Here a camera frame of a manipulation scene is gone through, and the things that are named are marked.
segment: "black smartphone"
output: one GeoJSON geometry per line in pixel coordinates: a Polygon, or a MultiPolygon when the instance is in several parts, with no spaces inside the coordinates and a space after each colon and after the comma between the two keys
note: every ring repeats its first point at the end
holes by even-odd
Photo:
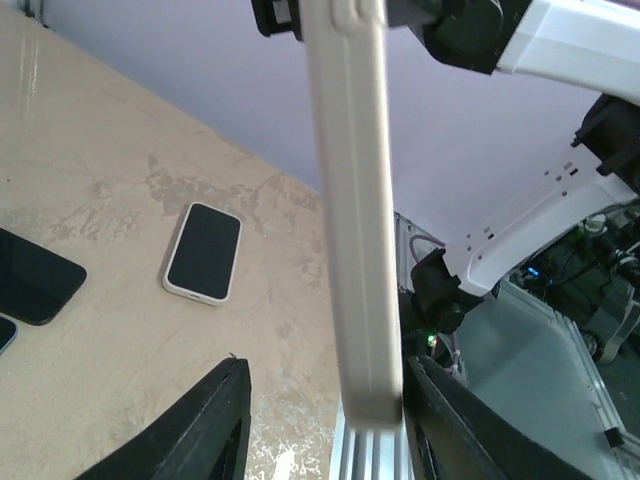
{"type": "Polygon", "coordinates": [[[16,338],[18,327],[11,320],[0,317],[0,353],[9,346],[13,339],[16,338]]]}
{"type": "Polygon", "coordinates": [[[228,213],[192,203],[162,284],[169,292],[221,305],[231,292],[242,224],[228,213]]]}
{"type": "Polygon", "coordinates": [[[0,313],[49,323],[86,278],[80,265],[0,228],[0,313]]]}

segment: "phone screen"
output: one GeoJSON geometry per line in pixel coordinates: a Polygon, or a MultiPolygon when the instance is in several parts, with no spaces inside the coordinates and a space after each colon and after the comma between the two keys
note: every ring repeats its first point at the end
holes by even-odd
{"type": "Polygon", "coordinates": [[[240,220],[194,203],[167,279],[176,287],[224,300],[229,294],[240,220]]]}
{"type": "Polygon", "coordinates": [[[0,228],[0,313],[44,325],[86,278],[80,265],[0,228]]]}
{"type": "Polygon", "coordinates": [[[18,333],[18,327],[11,320],[0,317],[0,353],[7,348],[18,333]]]}

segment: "white phone case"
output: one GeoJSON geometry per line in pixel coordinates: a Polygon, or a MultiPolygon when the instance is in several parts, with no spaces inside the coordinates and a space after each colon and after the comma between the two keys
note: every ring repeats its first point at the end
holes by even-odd
{"type": "Polygon", "coordinates": [[[176,239],[176,243],[173,246],[173,250],[171,251],[171,257],[169,258],[169,262],[167,263],[167,268],[164,272],[164,275],[162,276],[162,286],[165,288],[165,290],[167,290],[170,293],[173,293],[175,295],[181,295],[183,297],[187,297],[190,298],[192,300],[196,300],[198,302],[202,302],[202,303],[206,303],[207,305],[213,305],[213,306],[220,306],[222,304],[224,304],[227,299],[229,298],[229,296],[231,295],[231,287],[233,285],[233,275],[235,273],[235,269],[236,269],[236,263],[237,263],[237,258],[238,258],[238,246],[240,245],[240,237],[242,235],[242,221],[238,218],[235,217],[233,215],[230,215],[227,212],[223,212],[222,210],[218,210],[217,208],[213,208],[209,205],[205,205],[204,203],[201,202],[193,202],[191,205],[189,205],[189,209],[187,210],[187,214],[184,216],[184,220],[182,221],[182,225],[180,225],[180,231],[178,232],[178,238],[176,239]],[[173,265],[173,259],[176,255],[176,251],[178,250],[178,245],[180,245],[180,241],[182,240],[182,232],[184,231],[184,227],[187,224],[187,220],[189,219],[189,215],[191,214],[191,209],[193,208],[194,205],[202,205],[206,208],[210,208],[211,210],[216,210],[218,212],[221,212],[229,217],[235,218],[236,220],[238,220],[238,223],[240,224],[240,230],[238,232],[238,241],[236,242],[236,248],[233,254],[233,266],[231,267],[231,275],[229,277],[229,288],[227,289],[227,295],[224,298],[213,298],[213,297],[209,297],[206,295],[203,295],[200,292],[194,292],[192,290],[187,290],[186,288],[182,288],[179,287],[177,285],[174,285],[173,283],[171,283],[169,281],[169,271],[171,270],[171,266],[173,265]]]}

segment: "gray floor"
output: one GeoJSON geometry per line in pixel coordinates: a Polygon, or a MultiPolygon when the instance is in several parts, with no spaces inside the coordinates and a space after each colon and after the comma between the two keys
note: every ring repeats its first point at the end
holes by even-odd
{"type": "MultiPolygon", "coordinates": [[[[609,338],[620,325],[626,305],[625,286],[620,282],[614,287],[586,325],[603,339],[609,338]]],[[[640,356],[625,343],[613,363],[598,365],[598,370],[627,430],[640,435],[640,356]]]]}

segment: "smartphone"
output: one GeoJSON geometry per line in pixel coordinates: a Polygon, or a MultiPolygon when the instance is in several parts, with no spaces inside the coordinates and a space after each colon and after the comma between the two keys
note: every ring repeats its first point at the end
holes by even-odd
{"type": "Polygon", "coordinates": [[[231,293],[242,223],[202,203],[189,205],[162,279],[165,289],[209,305],[231,293]]]}
{"type": "Polygon", "coordinates": [[[0,317],[0,353],[4,352],[13,339],[16,338],[18,327],[8,318],[0,317]]]}
{"type": "Polygon", "coordinates": [[[31,325],[55,317],[87,278],[87,271],[0,228],[0,313],[31,325]]]}

